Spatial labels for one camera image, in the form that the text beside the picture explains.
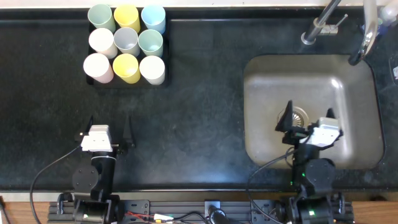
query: white cup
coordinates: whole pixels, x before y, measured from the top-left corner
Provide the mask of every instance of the white cup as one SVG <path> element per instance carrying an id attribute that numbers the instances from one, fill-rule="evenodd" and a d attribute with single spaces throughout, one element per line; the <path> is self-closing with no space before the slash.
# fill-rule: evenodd
<path id="1" fill-rule="evenodd" d="M 152 85 L 160 85 L 165 78 L 165 65 L 160 57 L 148 56 L 139 64 L 141 75 Z"/>
<path id="2" fill-rule="evenodd" d="M 88 38 L 88 43 L 92 49 L 109 59 L 118 54 L 118 48 L 113 43 L 113 34 L 108 29 L 99 28 L 94 30 Z"/>
<path id="3" fill-rule="evenodd" d="M 103 54 L 93 53 L 87 56 L 83 69 L 85 73 L 100 83 L 108 83 L 113 79 L 112 67 Z"/>
<path id="4" fill-rule="evenodd" d="M 141 12 L 141 18 L 148 29 L 161 34 L 166 30 L 166 12 L 162 6 L 146 6 Z"/>
<path id="5" fill-rule="evenodd" d="M 98 4 L 91 7 L 88 10 L 88 20 L 96 27 L 96 28 L 105 28 L 114 32 L 116 30 L 116 26 L 114 24 L 114 19 L 112 16 L 112 10 L 109 6 L 105 4 Z"/>
<path id="6" fill-rule="evenodd" d="M 138 37 L 138 44 L 146 56 L 163 55 L 163 37 L 156 30 L 145 30 Z"/>
<path id="7" fill-rule="evenodd" d="M 118 29 L 113 36 L 113 42 L 124 54 L 139 55 L 138 34 L 129 27 Z"/>

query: yellow cup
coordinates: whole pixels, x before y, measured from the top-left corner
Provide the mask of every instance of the yellow cup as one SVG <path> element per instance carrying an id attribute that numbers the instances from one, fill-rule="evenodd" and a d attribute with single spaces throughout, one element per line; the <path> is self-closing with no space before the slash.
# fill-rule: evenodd
<path id="1" fill-rule="evenodd" d="M 133 84 L 138 82 L 141 77 L 138 61 L 131 54 L 121 54 L 113 61 L 113 70 L 126 83 Z"/>
<path id="2" fill-rule="evenodd" d="M 137 33 L 141 29 L 138 10 L 133 5 L 122 5 L 117 7 L 114 11 L 114 20 L 118 22 L 120 27 L 133 28 Z"/>

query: faucet handle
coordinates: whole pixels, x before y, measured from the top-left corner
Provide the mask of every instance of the faucet handle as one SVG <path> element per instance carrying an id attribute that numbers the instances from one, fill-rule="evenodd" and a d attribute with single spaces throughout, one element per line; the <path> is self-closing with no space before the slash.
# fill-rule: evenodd
<path id="1" fill-rule="evenodd" d="M 323 29 L 319 33 L 319 35 L 336 35 L 338 32 L 338 26 L 348 17 L 347 14 L 344 15 L 344 17 L 338 21 L 336 25 L 324 25 Z"/>

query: black countertop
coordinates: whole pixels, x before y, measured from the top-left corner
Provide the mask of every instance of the black countertop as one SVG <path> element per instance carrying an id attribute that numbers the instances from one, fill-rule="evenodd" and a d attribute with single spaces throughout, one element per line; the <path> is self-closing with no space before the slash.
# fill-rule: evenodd
<path id="1" fill-rule="evenodd" d="M 128 114 L 137 148 L 118 158 L 114 191 L 243 189 L 257 169 L 244 149 L 245 65 L 264 54 L 350 54 L 363 38 L 361 11 L 337 10 L 331 23 L 349 15 L 338 35 L 304 46 L 300 35 L 319 9 L 169 9 L 170 85 L 128 90 L 86 84 L 85 11 L 4 12 L 0 190 L 29 189 L 39 170 L 77 145 L 73 136 L 90 115 L 118 135 Z M 339 170 L 338 189 L 398 187 L 397 35 L 398 29 L 390 30 L 366 57 L 374 70 L 385 156 L 372 170 Z M 46 171 L 36 189 L 71 190 L 75 169 L 89 163 L 90 155 L 74 153 Z M 254 182 L 263 190 L 291 190 L 289 170 L 265 170 Z"/>

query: sink basin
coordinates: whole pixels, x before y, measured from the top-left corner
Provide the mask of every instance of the sink basin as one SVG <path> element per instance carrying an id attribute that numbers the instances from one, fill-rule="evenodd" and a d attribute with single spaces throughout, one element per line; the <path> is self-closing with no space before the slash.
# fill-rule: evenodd
<path id="1" fill-rule="evenodd" d="M 244 69 L 246 151 L 258 165 L 285 154 L 283 133 L 275 131 L 289 100 L 294 125 L 307 126 L 333 108 L 344 136 L 320 153 L 339 169 L 369 169 L 384 153 L 371 68 L 348 64 L 348 55 L 264 55 Z M 279 161 L 272 168 L 289 168 Z"/>

